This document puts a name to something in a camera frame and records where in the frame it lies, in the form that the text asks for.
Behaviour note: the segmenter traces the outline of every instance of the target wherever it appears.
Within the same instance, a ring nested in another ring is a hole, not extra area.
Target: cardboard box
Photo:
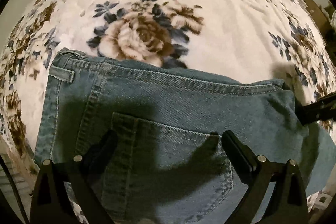
[[[327,32],[332,29],[328,19],[322,13],[321,9],[313,0],[304,0],[307,4],[307,11],[312,16],[315,24],[319,28],[321,35],[325,37]]]

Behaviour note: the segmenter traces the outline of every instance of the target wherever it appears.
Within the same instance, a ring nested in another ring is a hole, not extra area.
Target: bed
[[[303,0],[35,0],[0,58],[1,137],[31,187],[48,70],[63,47],[241,83],[281,78],[303,105],[336,90]],[[333,121],[320,123],[336,142]]]

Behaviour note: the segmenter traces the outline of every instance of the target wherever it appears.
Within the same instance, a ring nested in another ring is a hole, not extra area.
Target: seam
[[[79,68],[79,69],[84,69],[87,71],[97,71],[98,68],[95,69],[90,69],[90,68],[82,68],[78,62],[85,62],[88,64],[102,64],[102,62],[89,62],[89,61],[84,61],[84,60],[78,60],[78,59],[74,59],[76,62],[74,62],[72,64],[73,67]],[[164,77],[172,77],[172,78],[179,78],[182,80],[186,80],[186,81],[191,81],[191,82],[199,82],[199,83],[203,83],[203,84],[208,84],[208,85],[212,85],[212,86],[222,86],[222,87],[232,87],[232,88],[238,88],[238,89],[243,89],[243,90],[253,90],[253,89],[259,89],[259,88],[273,88],[272,90],[268,90],[268,91],[264,91],[264,92],[250,92],[250,93],[246,93],[246,94],[241,94],[241,93],[236,93],[236,92],[214,92],[214,91],[209,91],[208,89],[201,89],[201,88],[186,88],[183,86],[176,86],[176,85],[170,85],[165,83],[164,81],[160,81],[159,83],[154,82],[154,81],[148,81],[148,80],[143,80],[143,79],[137,79],[135,77],[127,77],[127,76],[121,76],[121,75],[113,75],[116,78],[124,78],[124,79],[129,79],[129,80],[134,80],[134,81],[139,81],[141,83],[151,83],[151,84],[155,84],[155,85],[162,85],[162,86],[174,86],[174,87],[178,87],[180,89],[184,89],[184,90],[192,90],[192,91],[206,91],[209,94],[223,94],[223,95],[239,95],[239,96],[249,96],[249,95],[256,95],[256,94],[266,94],[266,93],[271,93],[271,92],[276,92],[278,90],[280,90],[281,88],[273,85],[273,84],[265,84],[265,85],[255,85],[255,86],[243,86],[243,85],[231,85],[231,84],[223,84],[223,83],[218,83],[218,82],[210,82],[210,81],[203,81],[203,80],[199,80],[199,79],[194,79],[194,78],[188,78],[188,77],[183,77],[183,76],[178,76],[178,75],[171,75],[168,73],[163,73],[163,72],[156,72],[156,71],[149,71],[149,70],[139,70],[139,69],[131,69],[131,68],[125,68],[125,67],[121,67],[121,66],[116,66],[116,65],[111,65],[112,67],[115,67],[117,69],[123,69],[123,70],[131,70],[131,71],[138,71],[138,72],[146,72],[146,73],[153,73],[153,74],[160,74],[163,75]]]
[[[198,133],[198,132],[190,132],[190,134],[201,134],[201,133]],[[206,134],[204,134],[204,136],[202,136],[202,137],[214,137],[214,138],[218,138],[217,135],[209,135],[209,136],[207,136]],[[197,141],[196,139],[188,139],[188,137],[181,137],[181,136],[179,136],[178,138],[181,139],[181,140],[187,140],[187,141],[194,141],[194,142]]]
[[[52,141],[52,146],[51,146],[51,151],[50,151],[50,159],[52,159],[53,157],[53,152],[54,152],[54,146],[55,146],[55,141],[56,141],[56,133],[57,133],[57,127],[58,127],[58,111],[59,111],[59,90],[60,90],[60,87],[61,87],[61,81],[58,83],[58,87],[57,87],[57,94],[56,94],[56,115],[55,115],[55,132],[53,133],[54,137],[53,137],[53,141]]]
[[[132,168],[133,168],[133,150],[134,150],[134,143],[135,143],[135,138],[137,134],[137,126],[138,126],[138,121],[135,119],[134,125],[133,125],[133,140],[131,144],[131,151],[130,151],[130,157],[129,157],[129,168],[128,168],[128,173],[127,173],[127,179],[126,179],[126,185],[125,185],[125,202],[124,202],[124,219],[126,219],[126,208],[127,208],[127,203],[128,203],[128,198],[129,198],[129,184],[131,180],[131,174],[132,174]]]
[[[60,80],[60,81],[63,81],[63,82],[67,82],[67,83],[72,83],[73,79],[74,79],[74,72],[72,71],[72,74],[70,76],[70,79],[65,79],[65,78],[62,78],[62,77],[59,77],[59,76],[56,76],[56,75],[51,75],[49,74],[50,76]]]
[[[85,53],[84,52],[81,52],[81,51],[77,51],[77,50],[71,50],[71,49],[66,49],[66,48],[63,48],[59,51],[59,54],[60,55],[64,55],[64,54],[74,54],[76,55],[77,57],[83,57],[85,56]]]
[[[88,100],[87,100],[87,103],[86,103],[85,108],[84,108],[84,112],[83,112],[83,115],[82,115],[81,123],[79,125],[78,134],[77,134],[77,138],[76,138],[76,144],[75,144],[76,149],[78,147],[79,135],[81,133],[85,133],[85,130],[83,130],[83,128],[86,128],[87,124],[90,122],[90,121],[88,121],[86,116],[88,115],[88,112],[91,111],[91,108],[93,108],[95,103],[98,101],[97,98],[98,98],[99,94],[98,94],[98,92],[95,88],[98,77],[99,77],[99,72],[97,72],[97,74],[96,74],[96,77],[94,79],[94,82],[93,82],[93,85],[92,85],[92,88],[91,88],[90,95],[88,96]]]
[[[74,81],[74,78],[75,78],[75,72],[71,71],[70,83],[72,83]]]
[[[204,81],[204,80],[199,80],[199,79],[194,79],[194,78],[189,78],[189,77],[184,77],[184,76],[179,76],[179,75],[171,75],[169,73],[164,73],[164,72],[126,68],[126,67],[117,66],[117,65],[111,65],[111,66],[116,67],[116,68],[121,68],[121,69],[124,69],[124,70],[134,71],[134,72],[147,72],[147,73],[150,73],[150,74],[169,76],[169,77],[172,77],[172,78],[178,78],[178,79],[182,79],[182,80],[191,80],[191,81],[194,81],[194,82],[205,83],[205,84],[210,84],[210,85],[216,84],[216,85],[221,85],[221,86],[230,86],[230,87],[233,87],[233,88],[239,87],[239,88],[242,88],[242,89],[258,89],[260,87],[275,87],[272,84],[254,85],[254,86],[253,85],[252,86],[244,86],[244,85],[223,84],[223,83]]]
[[[121,117],[122,120],[126,120],[126,119],[131,119],[131,120],[138,120],[141,122],[146,122],[146,123],[150,123],[151,125],[155,125],[155,126],[159,126],[159,127],[164,127],[164,128],[169,128],[171,130],[175,130],[175,131],[179,131],[179,132],[183,132],[183,133],[189,133],[189,134],[197,134],[200,136],[204,136],[204,137],[218,137],[217,135],[212,135],[212,134],[207,134],[207,133],[201,133],[201,132],[196,132],[196,131],[190,131],[190,130],[186,130],[186,129],[182,129],[182,128],[178,128],[178,127],[172,127],[172,126],[168,126],[166,124],[163,123],[159,123],[159,122],[153,122],[151,120],[146,120],[146,119],[142,119],[142,118],[137,118],[131,115],[126,115],[126,114],[122,114],[119,112],[113,112],[112,116],[119,116]]]
[[[231,162],[229,161],[223,147],[221,145],[220,146],[220,154],[223,158],[226,158],[228,160],[228,166],[229,166],[229,170],[226,172],[224,172],[222,174],[223,178],[222,178],[222,183],[220,186],[220,195],[219,197],[214,200],[211,203],[208,203],[208,207],[206,209],[204,209],[203,211],[200,211],[198,214],[194,214],[191,216],[191,218],[194,218],[195,216],[198,218],[200,217],[201,219],[204,218],[206,215],[208,215],[209,213],[211,213],[214,209],[216,209],[220,203],[225,199],[225,197],[227,196],[228,193],[230,193],[233,189],[233,177],[232,177],[232,166],[231,166]],[[226,174],[229,174],[230,176],[230,182],[226,185]],[[194,220],[187,220],[186,223],[195,223]]]
[[[78,62],[85,62],[88,64],[102,64],[102,62],[90,62],[90,61],[85,61],[85,60],[78,60],[78,59],[74,59],[76,62],[73,63],[72,65],[75,67],[80,67],[78,64]],[[126,68],[123,66],[118,66],[118,65],[111,65],[112,67],[118,68],[118,69],[122,69],[122,70],[129,70],[129,71],[134,71],[134,72],[146,72],[146,73],[150,73],[150,74],[157,74],[157,75],[163,75],[163,76],[169,76],[172,78],[178,78],[178,79],[182,79],[182,80],[188,80],[188,81],[193,81],[193,82],[199,82],[199,83],[205,83],[205,84],[209,84],[209,85],[220,85],[220,86],[229,86],[229,87],[233,87],[233,88],[240,88],[240,89],[258,89],[260,87],[273,87],[276,90],[281,89],[278,86],[275,86],[273,84],[265,84],[265,85],[250,85],[250,86],[245,86],[245,85],[233,85],[233,84],[223,84],[223,83],[218,83],[218,82],[211,82],[211,81],[204,81],[204,80],[199,80],[199,79],[194,79],[194,78],[190,78],[190,77],[184,77],[184,76],[179,76],[179,75],[172,75],[169,73],[164,73],[164,72],[158,72],[158,71],[151,71],[151,70],[142,70],[142,69],[133,69],[133,68]],[[127,77],[127,76],[119,76],[116,75],[115,77],[121,77],[121,78],[127,78],[127,79],[134,79],[132,77]]]

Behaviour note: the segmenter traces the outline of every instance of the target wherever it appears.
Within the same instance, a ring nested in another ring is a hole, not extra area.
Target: blue denim jeans
[[[63,49],[49,71],[35,160],[64,162],[97,145],[108,154],[115,134],[91,185],[113,220],[224,223],[247,189],[219,142],[226,130],[270,161],[295,159],[307,195],[325,186],[335,145],[317,123],[302,126],[296,106],[279,79],[243,85]]]

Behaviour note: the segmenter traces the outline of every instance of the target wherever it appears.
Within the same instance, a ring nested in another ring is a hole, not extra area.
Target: black clamp
[[[336,92],[330,93],[309,105],[299,106],[295,113],[303,125],[318,120],[334,119],[336,121]]]
[[[75,197],[90,224],[115,224],[87,185],[80,169],[82,156],[67,163],[45,160],[31,201],[32,224],[80,224],[71,207],[64,182],[70,182]]]
[[[305,187],[295,160],[286,164],[256,156],[232,131],[222,135],[222,147],[241,182],[249,186],[225,224],[250,224],[256,215],[270,182],[276,182],[267,209],[259,224],[308,223]]]

